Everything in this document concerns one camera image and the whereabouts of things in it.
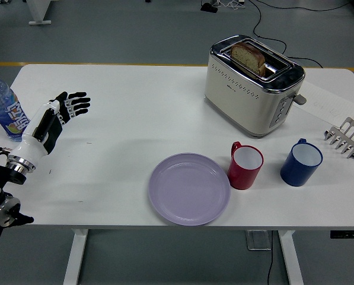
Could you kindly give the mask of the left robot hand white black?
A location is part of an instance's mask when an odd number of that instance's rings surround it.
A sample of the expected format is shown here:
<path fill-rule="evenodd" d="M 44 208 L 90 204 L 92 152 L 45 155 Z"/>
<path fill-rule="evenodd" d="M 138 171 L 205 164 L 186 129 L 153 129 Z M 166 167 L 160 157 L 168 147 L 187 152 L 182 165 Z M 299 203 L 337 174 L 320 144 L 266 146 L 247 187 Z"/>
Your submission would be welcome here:
<path fill-rule="evenodd" d="M 64 91 L 41 105 L 25 128 L 21 142 L 8 155 L 7 164 L 21 164 L 34 170 L 39 160 L 53 151 L 63 126 L 88 112 L 90 100 L 85 92 Z"/>

